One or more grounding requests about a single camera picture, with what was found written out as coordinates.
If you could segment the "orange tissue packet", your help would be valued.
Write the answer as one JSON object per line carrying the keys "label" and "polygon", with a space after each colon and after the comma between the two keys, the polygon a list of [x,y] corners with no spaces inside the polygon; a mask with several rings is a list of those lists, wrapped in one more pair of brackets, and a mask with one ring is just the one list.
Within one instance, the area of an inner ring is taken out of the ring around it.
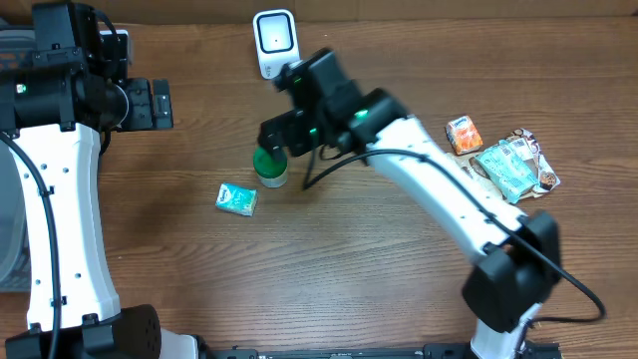
{"label": "orange tissue packet", "polygon": [[479,131],[469,116],[448,122],[446,134],[457,155],[477,151],[483,145]]}

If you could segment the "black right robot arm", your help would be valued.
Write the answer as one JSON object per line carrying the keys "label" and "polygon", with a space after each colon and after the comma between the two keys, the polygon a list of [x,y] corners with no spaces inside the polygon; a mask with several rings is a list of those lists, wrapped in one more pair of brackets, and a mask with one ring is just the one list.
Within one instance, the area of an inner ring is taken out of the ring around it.
{"label": "black right robot arm", "polygon": [[525,334],[560,276],[559,230],[546,212],[526,215],[475,183],[391,94],[363,94],[336,55],[322,49],[284,65],[273,84],[291,111],[262,123],[259,144],[278,160],[327,145],[354,154],[418,203],[472,264],[464,300],[477,317],[467,344],[429,344],[425,356],[558,358],[557,345]]}

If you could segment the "green lid jar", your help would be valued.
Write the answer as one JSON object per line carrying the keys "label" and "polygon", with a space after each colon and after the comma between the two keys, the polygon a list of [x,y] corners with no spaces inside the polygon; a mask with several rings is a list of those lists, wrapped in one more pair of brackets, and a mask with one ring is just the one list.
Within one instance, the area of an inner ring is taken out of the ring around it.
{"label": "green lid jar", "polygon": [[261,183],[266,187],[277,188],[287,182],[287,159],[277,160],[262,147],[258,147],[254,152],[253,167]]}

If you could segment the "green wipes packet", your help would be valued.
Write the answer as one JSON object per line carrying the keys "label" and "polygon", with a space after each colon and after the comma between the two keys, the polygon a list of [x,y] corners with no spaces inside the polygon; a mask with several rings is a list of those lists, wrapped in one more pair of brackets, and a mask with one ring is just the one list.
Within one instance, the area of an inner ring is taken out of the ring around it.
{"label": "green wipes packet", "polygon": [[511,204],[518,203],[524,194],[538,184],[537,176],[516,153],[513,144],[505,140],[484,150],[476,159]]}

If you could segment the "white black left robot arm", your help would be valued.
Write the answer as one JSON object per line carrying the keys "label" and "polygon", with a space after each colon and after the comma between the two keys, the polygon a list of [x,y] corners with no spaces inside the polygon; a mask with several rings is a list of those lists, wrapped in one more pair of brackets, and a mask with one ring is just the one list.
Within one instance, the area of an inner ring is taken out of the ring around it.
{"label": "white black left robot arm", "polygon": [[150,305],[125,308],[104,249],[98,166],[112,132],[173,125],[164,80],[127,75],[128,42],[92,6],[32,10],[32,64],[1,76],[1,139],[21,177],[31,259],[25,333],[10,358],[175,358],[194,341],[160,326]]}

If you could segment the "teal tissue packet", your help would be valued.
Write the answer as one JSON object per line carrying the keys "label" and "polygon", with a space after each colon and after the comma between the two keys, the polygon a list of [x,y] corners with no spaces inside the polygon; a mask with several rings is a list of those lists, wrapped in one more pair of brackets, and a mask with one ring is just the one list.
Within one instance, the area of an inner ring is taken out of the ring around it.
{"label": "teal tissue packet", "polygon": [[243,216],[253,216],[257,200],[256,189],[248,189],[232,183],[222,183],[215,205],[223,211]]}

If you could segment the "clear bread bag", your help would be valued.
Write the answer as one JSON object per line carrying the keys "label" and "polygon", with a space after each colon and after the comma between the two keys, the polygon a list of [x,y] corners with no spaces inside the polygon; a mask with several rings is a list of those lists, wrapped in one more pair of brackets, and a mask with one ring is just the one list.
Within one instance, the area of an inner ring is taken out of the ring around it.
{"label": "clear bread bag", "polygon": [[[525,128],[519,128],[512,131],[501,140],[512,143],[516,153],[530,167],[533,174],[537,176],[538,184],[535,185],[528,193],[524,194],[521,199],[527,197],[543,196],[552,191],[556,186],[560,184],[559,177],[556,175],[555,171],[546,160],[541,146],[533,132]],[[464,173],[466,173],[474,182],[478,183],[488,193],[493,194],[499,199],[508,202],[501,191],[490,180],[487,173],[479,165],[476,156],[481,154],[482,152],[483,151],[479,151],[476,153],[461,156],[448,154],[448,157],[452,159]]]}

